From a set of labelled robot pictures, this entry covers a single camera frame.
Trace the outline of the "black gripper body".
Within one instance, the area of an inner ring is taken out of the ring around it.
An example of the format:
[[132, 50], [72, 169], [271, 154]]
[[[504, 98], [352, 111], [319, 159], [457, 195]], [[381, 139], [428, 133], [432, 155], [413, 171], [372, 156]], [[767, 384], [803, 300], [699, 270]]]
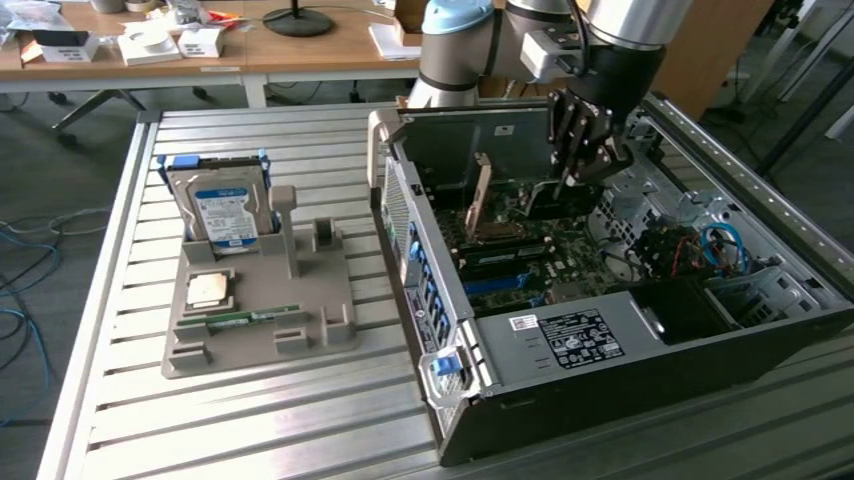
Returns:
[[563, 54], [568, 94], [599, 110], [611, 111], [612, 124], [622, 126], [650, 89], [666, 52], [666, 46], [636, 50], [616, 45], [594, 45], [586, 70], [580, 72], [582, 54], [570, 50]]

